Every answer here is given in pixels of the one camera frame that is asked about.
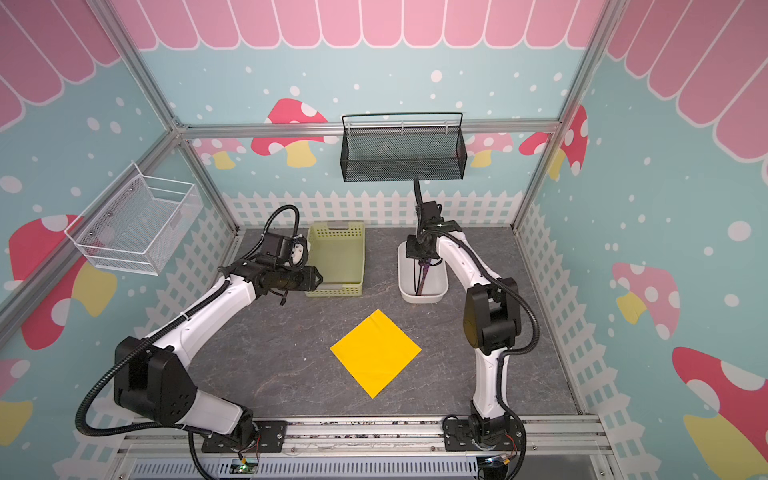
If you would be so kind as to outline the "yellow paper napkin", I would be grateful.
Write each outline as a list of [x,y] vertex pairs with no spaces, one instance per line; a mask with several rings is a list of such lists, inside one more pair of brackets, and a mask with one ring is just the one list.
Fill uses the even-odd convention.
[[374,311],[330,350],[371,399],[421,352],[381,310]]

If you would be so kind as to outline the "purple spoon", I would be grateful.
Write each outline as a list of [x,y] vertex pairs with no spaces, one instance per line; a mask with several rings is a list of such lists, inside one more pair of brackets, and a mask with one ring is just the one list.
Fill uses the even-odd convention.
[[428,274],[428,270],[430,268],[430,263],[428,260],[419,260],[418,261],[418,271],[416,272],[416,280],[415,280],[415,295],[421,296],[424,288],[424,283],[426,280],[426,276]]

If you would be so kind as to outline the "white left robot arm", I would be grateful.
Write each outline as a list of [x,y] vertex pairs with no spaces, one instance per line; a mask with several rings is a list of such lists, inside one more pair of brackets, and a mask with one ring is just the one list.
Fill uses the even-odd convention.
[[314,291],[323,277],[314,266],[291,271],[241,260],[186,311],[145,338],[128,337],[115,350],[123,367],[114,377],[114,401],[153,423],[247,448],[258,437],[252,411],[199,389],[187,367],[226,323],[272,292]]

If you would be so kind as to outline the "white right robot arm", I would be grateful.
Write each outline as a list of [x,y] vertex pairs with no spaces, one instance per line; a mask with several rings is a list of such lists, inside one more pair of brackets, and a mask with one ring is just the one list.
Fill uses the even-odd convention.
[[491,270],[461,232],[423,243],[410,235],[405,255],[425,265],[446,265],[466,290],[463,330],[475,352],[475,390],[468,422],[474,440],[489,445],[511,430],[508,360],[502,353],[515,345],[522,330],[519,303],[508,293],[516,284]]

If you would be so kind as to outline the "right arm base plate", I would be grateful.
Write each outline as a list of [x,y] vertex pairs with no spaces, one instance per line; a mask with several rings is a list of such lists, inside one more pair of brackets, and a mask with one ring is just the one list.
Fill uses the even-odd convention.
[[442,420],[441,429],[448,452],[522,452],[526,448],[524,425],[507,415],[494,419],[449,415]]

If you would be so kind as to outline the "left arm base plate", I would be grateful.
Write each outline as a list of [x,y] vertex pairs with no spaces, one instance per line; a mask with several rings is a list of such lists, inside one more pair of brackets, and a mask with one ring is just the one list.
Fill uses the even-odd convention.
[[256,420],[249,427],[237,427],[231,434],[205,437],[203,453],[280,453],[288,423],[281,420]]

